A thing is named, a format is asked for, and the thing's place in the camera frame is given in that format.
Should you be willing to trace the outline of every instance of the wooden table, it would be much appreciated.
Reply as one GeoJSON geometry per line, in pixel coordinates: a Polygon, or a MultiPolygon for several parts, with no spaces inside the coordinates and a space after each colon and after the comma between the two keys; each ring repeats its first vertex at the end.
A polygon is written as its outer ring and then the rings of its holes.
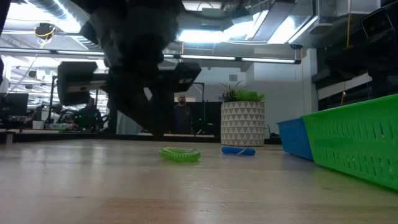
{"type": "Polygon", "coordinates": [[[219,144],[76,140],[0,146],[1,224],[397,223],[398,194],[284,154],[219,144]],[[196,164],[159,157],[197,148],[196,164]]]}

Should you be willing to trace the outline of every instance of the blue toy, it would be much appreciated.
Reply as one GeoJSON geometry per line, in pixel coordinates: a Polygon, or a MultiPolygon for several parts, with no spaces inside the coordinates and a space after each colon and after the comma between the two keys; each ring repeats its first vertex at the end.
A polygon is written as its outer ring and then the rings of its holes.
{"type": "Polygon", "coordinates": [[[223,146],[221,147],[221,152],[224,154],[232,154],[237,156],[254,156],[256,150],[248,147],[223,146]]]}

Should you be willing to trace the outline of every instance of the green plastic basket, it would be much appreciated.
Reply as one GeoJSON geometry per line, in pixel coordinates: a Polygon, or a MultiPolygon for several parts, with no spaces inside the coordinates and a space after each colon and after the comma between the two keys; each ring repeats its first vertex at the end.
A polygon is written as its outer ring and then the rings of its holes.
{"type": "Polygon", "coordinates": [[[315,163],[398,190],[398,95],[303,119],[315,163]]]}
{"type": "Polygon", "coordinates": [[[200,158],[200,152],[196,149],[178,149],[174,147],[166,147],[159,151],[160,155],[170,161],[176,163],[196,162],[200,158]]]}

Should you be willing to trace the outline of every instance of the geometric patterned pot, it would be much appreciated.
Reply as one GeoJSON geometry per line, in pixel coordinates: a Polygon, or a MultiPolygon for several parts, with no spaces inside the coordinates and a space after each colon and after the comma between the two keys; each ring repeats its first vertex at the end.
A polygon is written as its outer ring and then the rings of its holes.
{"type": "Polygon", "coordinates": [[[264,104],[250,101],[221,105],[221,144],[262,146],[265,128],[264,104]]]}

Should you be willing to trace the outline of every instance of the potted plant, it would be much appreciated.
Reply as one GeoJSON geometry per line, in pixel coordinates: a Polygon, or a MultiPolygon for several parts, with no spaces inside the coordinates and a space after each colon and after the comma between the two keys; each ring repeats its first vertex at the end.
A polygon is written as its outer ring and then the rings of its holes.
{"type": "Polygon", "coordinates": [[[222,84],[221,144],[262,146],[264,144],[264,95],[239,86],[222,84]]]}

